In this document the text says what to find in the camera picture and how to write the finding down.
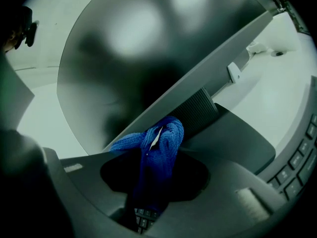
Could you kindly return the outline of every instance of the desk surface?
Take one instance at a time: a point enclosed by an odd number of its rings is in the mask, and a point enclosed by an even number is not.
[[[301,49],[272,57],[256,54],[238,84],[228,84],[213,96],[218,103],[258,131],[276,149],[284,148],[295,132],[308,99],[311,76],[317,75],[312,39],[299,34]]]

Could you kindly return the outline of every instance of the black headphones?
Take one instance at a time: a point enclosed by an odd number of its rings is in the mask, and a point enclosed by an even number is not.
[[[22,34],[17,44],[14,46],[16,50],[19,48],[24,39],[26,39],[25,44],[29,47],[33,45],[35,33],[39,25],[38,21],[32,22],[32,10],[29,7],[23,6],[18,17],[22,26]]]

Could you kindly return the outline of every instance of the blue fabric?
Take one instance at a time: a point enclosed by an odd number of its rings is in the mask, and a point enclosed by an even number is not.
[[[150,150],[162,127],[158,142]],[[126,135],[112,145],[111,151],[141,149],[139,182],[133,191],[136,207],[157,211],[166,207],[172,170],[183,137],[182,123],[175,117],[165,117],[147,131]]]

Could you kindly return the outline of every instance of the person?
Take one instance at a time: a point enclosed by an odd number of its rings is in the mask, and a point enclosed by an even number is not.
[[[1,35],[2,50],[5,53],[13,48],[19,48],[22,41],[27,38],[32,24],[32,10],[29,7],[21,6],[13,11],[13,14],[8,15],[7,24]]]

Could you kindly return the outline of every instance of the keyboard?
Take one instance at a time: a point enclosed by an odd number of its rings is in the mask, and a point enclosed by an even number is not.
[[[134,208],[134,212],[139,234],[143,234],[148,230],[159,217],[159,213],[156,211]]]

